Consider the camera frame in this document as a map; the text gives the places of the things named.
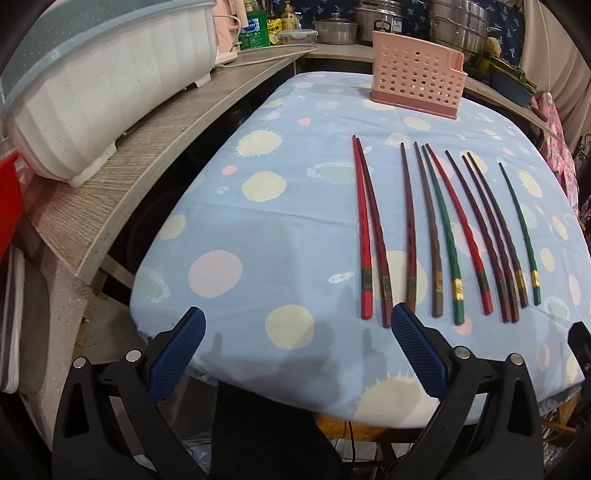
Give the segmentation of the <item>dark red chopstick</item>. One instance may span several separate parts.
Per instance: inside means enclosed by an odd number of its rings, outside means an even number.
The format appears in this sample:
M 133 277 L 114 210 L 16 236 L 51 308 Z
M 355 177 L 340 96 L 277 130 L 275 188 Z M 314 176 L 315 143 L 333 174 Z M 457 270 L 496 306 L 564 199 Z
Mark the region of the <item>dark red chopstick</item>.
M 393 309 L 392 291 L 390 282 L 390 271 L 388 265 L 387 250 L 384 243 L 383 229 L 380 220 L 380 214 L 376 195 L 373 187 L 372 179 L 370 179 L 370 171 L 363 152 L 361 140 L 358 138 L 360 148 L 363 179 L 365 179 L 365 193 L 368 208 L 369 219 L 369 233 L 370 233 L 370 258 L 372 258 L 372 274 L 373 274 L 373 256 L 372 251 L 377 255 L 376 266 L 378 272 L 378 280 L 381 294 L 381 311 L 382 323 L 385 328 L 390 328 L 391 312 Z
M 407 282 L 406 282 L 406 304 L 411 311 L 415 311 L 417 302 L 417 250 L 416 230 L 414 218 L 414 204 L 412 185 L 407 158 L 407 151 L 404 143 L 401 143 L 401 156 L 403 166 L 403 178 L 405 189 L 405 211 L 406 211 L 406 236 L 407 236 Z

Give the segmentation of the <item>brown chopstick gold band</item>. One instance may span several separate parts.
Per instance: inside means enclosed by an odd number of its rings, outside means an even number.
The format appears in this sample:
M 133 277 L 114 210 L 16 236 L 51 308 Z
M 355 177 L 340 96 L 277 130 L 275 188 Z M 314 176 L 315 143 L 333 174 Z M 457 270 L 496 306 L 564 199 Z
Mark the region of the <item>brown chopstick gold band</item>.
M 443 267 L 441 260 L 440 242 L 438 236 L 438 228 L 435 216 L 435 207 L 430 190 L 429 180 L 421 149 L 417 142 L 414 143 L 414 150 L 419 165 L 426 218 L 428 222 L 429 232 L 429 246 L 431 253 L 431 272 L 432 272 L 432 316 L 439 318 L 444 313 L 444 298 L 443 298 Z

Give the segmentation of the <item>maroon twisted chopstick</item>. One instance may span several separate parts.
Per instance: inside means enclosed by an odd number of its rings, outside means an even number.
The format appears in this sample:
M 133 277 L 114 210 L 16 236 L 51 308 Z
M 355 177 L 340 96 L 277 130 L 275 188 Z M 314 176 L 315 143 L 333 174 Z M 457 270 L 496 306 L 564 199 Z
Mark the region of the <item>maroon twisted chopstick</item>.
M 477 242 L 477 238 L 476 238 L 475 233 L 472 233 L 472 237 L 473 237 L 472 244 L 475 246 L 477 253 L 479 255 L 480 261 L 481 261 L 481 268 L 477 272 L 477 281 L 479 284 L 479 288 L 481 291 L 481 297 L 483 300 L 484 313 L 486 315 L 492 314 L 494 311 L 494 307 L 493 307 L 493 297 L 492 297 L 492 293 L 491 293 L 491 288 L 490 288 L 487 273 L 486 273 L 486 267 L 485 267 L 484 260 L 482 259 L 482 252 L 492 255 L 491 265 L 492 265 L 492 269 L 493 269 L 493 277 L 494 277 L 494 280 L 495 280 L 496 286 L 497 286 L 497 294 L 499 297 L 499 305 L 500 305 L 500 309 L 501 309 L 501 318 L 504 323 L 510 323 L 512 321 L 512 316 L 511 316 L 511 311 L 510 311 L 510 306 L 509 306 L 509 298 L 508 298 L 507 288 L 506 288 L 504 280 L 502 278 L 501 269 L 499 267 L 499 260 L 496 255 L 496 251 L 493 247 L 492 239 L 491 239 L 490 234 L 488 232 L 488 226 L 484 220 L 481 209 L 474 197 L 474 194 L 473 194 L 464 174 L 462 173 L 460 167 L 458 166 L 456 160 L 453 158 L 453 156 L 449 150 L 446 150 L 445 153 L 446 153 L 448 160 L 452 164 L 452 167 L 453 167 L 456 175 L 458 176 L 460 184 L 462 185 L 464 193 L 468 199 L 468 203 L 471 206 L 473 215 L 475 216 L 475 220 L 478 225 L 479 234 L 482 237 L 484 249 L 480 248 L 480 244 Z

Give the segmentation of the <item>bright red twisted chopstick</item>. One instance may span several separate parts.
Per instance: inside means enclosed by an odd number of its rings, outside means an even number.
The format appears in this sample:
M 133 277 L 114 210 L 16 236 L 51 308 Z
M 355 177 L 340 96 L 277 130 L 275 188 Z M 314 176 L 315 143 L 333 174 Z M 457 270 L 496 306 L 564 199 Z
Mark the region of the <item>bright red twisted chopstick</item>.
M 449 178 L 449 175 L 447 174 L 446 169 L 443 167 L 441 161 L 439 160 L 439 157 L 437 156 L 437 154 L 435 153 L 435 151 L 429 143 L 426 144 L 426 149 L 428 151 L 430 159 L 435 163 L 438 171 L 440 172 L 442 180 L 446 186 L 448 194 L 452 200 L 452 203 L 458 215 L 460 225 L 470 252 L 470 257 L 472 259 L 472 263 L 474 266 L 483 313 L 485 315 L 490 315 L 494 311 L 490 286 L 488 283 L 485 266 L 480 255 L 478 245 L 475 241 L 472 228 L 470 227 L 470 224 L 468 222 L 468 218 L 466 216 L 464 207 L 462 206 L 459 196 L 456 193 L 456 190 Z

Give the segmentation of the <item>maroon chopstick dark band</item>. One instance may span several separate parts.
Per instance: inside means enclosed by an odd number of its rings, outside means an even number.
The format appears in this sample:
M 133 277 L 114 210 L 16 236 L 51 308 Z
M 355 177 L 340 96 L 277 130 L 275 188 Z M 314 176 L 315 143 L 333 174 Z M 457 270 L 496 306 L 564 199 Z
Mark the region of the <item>maroon chopstick dark band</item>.
M 517 304 L 517 294 L 513 285 L 513 279 L 511 276 L 511 270 L 509 267 L 508 256 L 505 251 L 504 243 L 501 237 L 501 231 L 498 226 L 496 216 L 489 203 L 485 189 L 483 188 L 482 181 L 479 179 L 480 169 L 474 161 L 473 155 L 468 152 L 462 156 L 465 165 L 469 168 L 472 179 L 476 185 L 478 193 L 480 195 L 482 204 L 485 208 L 485 212 L 488 218 L 488 222 L 492 229 L 493 246 L 491 249 L 495 254 L 490 254 L 491 257 L 495 258 L 497 267 L 500 270 L 500 293 L 503 295 L 501 299 L 502 306 L 505 308 L 505 322 L 517 323 L 519 321 L 519 307 Z

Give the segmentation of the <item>blue dotted tablecloth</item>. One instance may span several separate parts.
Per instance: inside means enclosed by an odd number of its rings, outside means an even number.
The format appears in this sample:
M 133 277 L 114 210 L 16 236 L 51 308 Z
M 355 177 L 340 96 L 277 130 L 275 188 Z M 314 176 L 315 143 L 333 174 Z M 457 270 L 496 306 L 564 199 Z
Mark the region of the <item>blue dotted tablecloth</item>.
M 417 316 L 481 358 L 521 354 L 547 411 L 583 373 L 570 327 L 590 319 L 590 257 L 568 200 L 543 157 L 508 119 L 463 101 L 446 119 L 370 100 L 370 76 L 301 74 L 276 89 L 188 187 L 135 276 L 131 315 L 152 338 L 192 307 L 206 334 L 190 364 L 270 399 L 380 427 L 425 425 L 437 407 L 380 314 L 360 317 L 359 217 L 352 136 L 359 137 L 377 194 L 393 298 L 406 287 L 405 189 L 409 164 L 417 231 Z M 469 186 L 470 152 L 506 218 L 523 267 L 528 256 L 498 163 L 514 186 L 531 236 L 542 303 L 517 323 L 483 313 L 470 252 L 453 220 L 465 320 L 431 313 L 428 222 L 414 143 L 429 143 L 458 192 L 445 151 Z

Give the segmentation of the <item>grey wooden shelf counter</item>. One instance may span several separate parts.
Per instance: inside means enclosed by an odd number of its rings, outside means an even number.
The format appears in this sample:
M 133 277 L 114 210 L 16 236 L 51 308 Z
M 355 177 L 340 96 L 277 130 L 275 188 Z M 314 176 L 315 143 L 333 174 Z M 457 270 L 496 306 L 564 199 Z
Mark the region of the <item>grey wooden shelf counter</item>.
M 43 275 L 62 272 L 90 284 L 127 220 L 178 156 L 236 102 L 308 53 L 304 46 L 253 50 L 215 70 L 204 86 L 186 88 L 138 121 L 80 187 L 34 177 L 25 212 L 41 240 L 33 258 Z

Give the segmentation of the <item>pink floral cloth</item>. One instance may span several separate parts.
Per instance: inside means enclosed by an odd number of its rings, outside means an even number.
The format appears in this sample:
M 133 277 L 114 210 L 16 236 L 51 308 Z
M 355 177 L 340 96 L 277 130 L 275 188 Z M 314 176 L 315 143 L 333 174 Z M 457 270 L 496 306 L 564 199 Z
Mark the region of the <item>pink floral cloth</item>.
M 547 117 L 547 125 L 553 135 L 547 134 L 539 148 L 540 153 L 558 183 L 575 214 L 579 211 L 579 187 L 575 162 L 565 141 L 562 121 L 550 92 L 543 92 L 531 99 L 531 107 Z

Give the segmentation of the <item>dark blue basin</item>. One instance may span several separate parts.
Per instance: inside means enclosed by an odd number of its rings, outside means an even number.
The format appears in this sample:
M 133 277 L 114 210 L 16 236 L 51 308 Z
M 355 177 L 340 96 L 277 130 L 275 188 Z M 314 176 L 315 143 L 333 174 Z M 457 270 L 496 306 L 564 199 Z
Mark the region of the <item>dark blue basin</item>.
M 537 91 L 537 85 L 518 66 L 499 57 L 491 57 L 489 85 L 498 93 L 521 107 L 528 107 Z

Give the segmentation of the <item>pink perforated utensil holder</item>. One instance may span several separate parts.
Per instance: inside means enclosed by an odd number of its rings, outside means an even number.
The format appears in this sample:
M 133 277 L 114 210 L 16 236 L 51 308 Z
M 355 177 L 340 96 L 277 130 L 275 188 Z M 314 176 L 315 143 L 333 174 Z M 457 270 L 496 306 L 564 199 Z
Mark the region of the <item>pink perforated utensil holder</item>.
M 373 53 L 374 102 L 449 119 L 458 116 L 467 79 L 462 52 L 375 31 Z

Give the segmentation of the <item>beige curtain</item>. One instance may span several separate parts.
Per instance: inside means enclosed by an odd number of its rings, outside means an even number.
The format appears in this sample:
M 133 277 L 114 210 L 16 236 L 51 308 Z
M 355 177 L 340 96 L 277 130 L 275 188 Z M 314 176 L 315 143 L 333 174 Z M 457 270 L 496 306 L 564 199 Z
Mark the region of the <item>beige curtain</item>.
M 590 133 L 590 68 L 567 31 L 539 1 L 523 3 L 525 34 L 521 68 L 540 92 L 549 92 L 574 149 Z

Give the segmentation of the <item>white dish drainer box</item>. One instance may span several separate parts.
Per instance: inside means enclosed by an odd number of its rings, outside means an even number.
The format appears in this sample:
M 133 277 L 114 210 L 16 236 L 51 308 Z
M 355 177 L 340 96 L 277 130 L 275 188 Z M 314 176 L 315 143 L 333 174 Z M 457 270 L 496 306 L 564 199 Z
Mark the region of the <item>white dish drainer box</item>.
M 39 176 L 78 187 L 117 139 L 214 67 L 211 1 L 67 1 L 1 75 L 1 130 Z

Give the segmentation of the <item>green tin can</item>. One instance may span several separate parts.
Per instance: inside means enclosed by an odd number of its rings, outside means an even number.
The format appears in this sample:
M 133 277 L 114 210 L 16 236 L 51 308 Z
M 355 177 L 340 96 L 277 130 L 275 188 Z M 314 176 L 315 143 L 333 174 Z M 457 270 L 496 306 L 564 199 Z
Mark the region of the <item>green tin can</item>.
M 240 30 L 240 49 L 249 50 L 270 46 L 269 31 L 266 25 L 266 12 L 252 10 L 246 13 L 247 24 Z

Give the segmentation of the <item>large steel steamer pot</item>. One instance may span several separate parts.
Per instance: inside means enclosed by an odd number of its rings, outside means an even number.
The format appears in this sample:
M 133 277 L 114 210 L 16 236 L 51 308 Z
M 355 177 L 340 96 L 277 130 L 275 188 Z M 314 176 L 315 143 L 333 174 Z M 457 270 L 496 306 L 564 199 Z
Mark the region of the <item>large steel steamer pot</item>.
M 460 51 L 465 64 L 483 53 L 487 30 L 487 12 L 473 1 L 433 0 L 430 4 L 431 41 Z

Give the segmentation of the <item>small steel pot with lid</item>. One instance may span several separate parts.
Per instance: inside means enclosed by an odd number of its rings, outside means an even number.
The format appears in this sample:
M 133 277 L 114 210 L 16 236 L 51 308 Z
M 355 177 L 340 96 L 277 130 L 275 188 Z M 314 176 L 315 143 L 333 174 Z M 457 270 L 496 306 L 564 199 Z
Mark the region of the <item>small steel pot with lid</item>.
M 314 22 L 318 42 L 329 45 L 351 45 L 356 41 L 358 24 L 342 18 L 338 13 Z

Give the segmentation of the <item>clear food container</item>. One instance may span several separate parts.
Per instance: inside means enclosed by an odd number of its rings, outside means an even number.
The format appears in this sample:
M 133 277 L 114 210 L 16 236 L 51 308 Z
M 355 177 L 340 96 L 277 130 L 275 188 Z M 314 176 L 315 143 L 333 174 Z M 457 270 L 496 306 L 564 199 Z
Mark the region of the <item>clear food container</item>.
M 314 29 L 283 30 L 280 32 L 280 41 L 283 45 L 308 45 L 315 44 L 318 31 Z

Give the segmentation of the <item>silver rice cooker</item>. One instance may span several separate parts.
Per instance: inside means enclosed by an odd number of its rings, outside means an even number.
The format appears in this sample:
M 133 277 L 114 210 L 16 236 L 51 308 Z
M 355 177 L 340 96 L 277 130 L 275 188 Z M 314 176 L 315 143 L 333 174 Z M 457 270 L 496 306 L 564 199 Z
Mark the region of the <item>silver rice cooker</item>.
M 372 45 L 374 31 L 403 34 L 408 22 L 405 7 L 398 1 L 360 1 L 353 11 L 358 24 L 358 42 L 361 44 Z

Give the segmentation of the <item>pink electric kettle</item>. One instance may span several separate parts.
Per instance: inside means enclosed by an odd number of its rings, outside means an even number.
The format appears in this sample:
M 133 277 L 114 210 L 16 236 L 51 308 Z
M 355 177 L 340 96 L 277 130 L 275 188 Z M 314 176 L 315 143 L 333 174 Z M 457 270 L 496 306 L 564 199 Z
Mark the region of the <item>pink electric kettle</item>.
M 238 57 L 239 33 L 247 24 L 242 0 L 216 0 L 213 11 L 216 57 L 215 65 L 222 65 Z

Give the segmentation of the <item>yellow packet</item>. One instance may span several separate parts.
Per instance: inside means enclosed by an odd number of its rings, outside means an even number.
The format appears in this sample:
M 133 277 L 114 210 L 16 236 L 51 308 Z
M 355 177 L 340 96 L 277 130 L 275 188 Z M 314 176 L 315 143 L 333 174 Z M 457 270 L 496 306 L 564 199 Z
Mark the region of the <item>yellow packet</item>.
M 283 32 L 283 21 L 280 19 L 267 19 L 266 28 L 270 45 L 280 45 L 283 42 L 280 38 L 280 35 Z

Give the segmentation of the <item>yellow oil bottle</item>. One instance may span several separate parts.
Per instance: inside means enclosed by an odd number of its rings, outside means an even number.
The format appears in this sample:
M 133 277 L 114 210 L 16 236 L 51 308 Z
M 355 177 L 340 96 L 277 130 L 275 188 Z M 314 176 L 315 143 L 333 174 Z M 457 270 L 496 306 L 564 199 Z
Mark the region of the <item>yellow oil bottle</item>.
M 281 25 L 283 25 L 283 31 L 296 31 L 300 29 L 300 21 L 297 19 L 294 8 L 290 5 L 290 0 L 284 1 L 283 13 L 281 13 L 280 19 Z

